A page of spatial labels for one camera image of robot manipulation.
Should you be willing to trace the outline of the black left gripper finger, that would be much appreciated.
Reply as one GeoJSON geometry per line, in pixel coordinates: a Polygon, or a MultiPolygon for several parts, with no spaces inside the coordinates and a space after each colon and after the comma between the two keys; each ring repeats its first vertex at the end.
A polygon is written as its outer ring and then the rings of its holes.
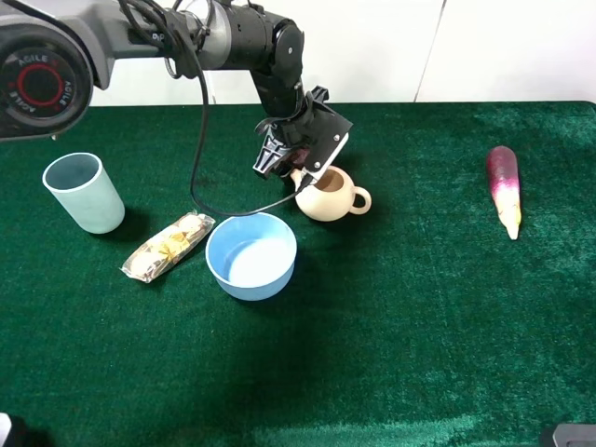
{"type": "Polygon", "coordinates": [[[291,156],[292,149],[268,130],[252,169],[263,179],[271,176],[285,178],[292,169],[291,156]]]}

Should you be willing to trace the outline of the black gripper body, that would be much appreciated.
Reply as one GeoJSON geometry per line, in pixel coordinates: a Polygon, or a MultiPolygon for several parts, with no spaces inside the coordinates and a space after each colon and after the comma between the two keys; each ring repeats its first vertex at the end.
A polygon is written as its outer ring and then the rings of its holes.
{"type": "Polygon", "coordinates": [[[255,132],[264,137],[263,153],[313,152],[320,134],[316,124],[318,112],[313,102],[266,102],[262,107],[266,118],[257,124],[255,132]]]}

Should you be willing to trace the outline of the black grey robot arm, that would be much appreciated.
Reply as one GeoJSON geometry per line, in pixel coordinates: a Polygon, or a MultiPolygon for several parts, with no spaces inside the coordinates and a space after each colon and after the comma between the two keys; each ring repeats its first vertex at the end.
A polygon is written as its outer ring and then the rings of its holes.
{"type": "Polygon", "coordinates": [[[155,1],[5,1],[1,5],[1,137],[49,137],[79,121],[118,60],[159,58],[173,78],[250,73],[266,117],[263,175],[318,177],[331,149],[317,91],[302,85],[304,35],[254,4],[210,1],[207,15],[155,1]]]}

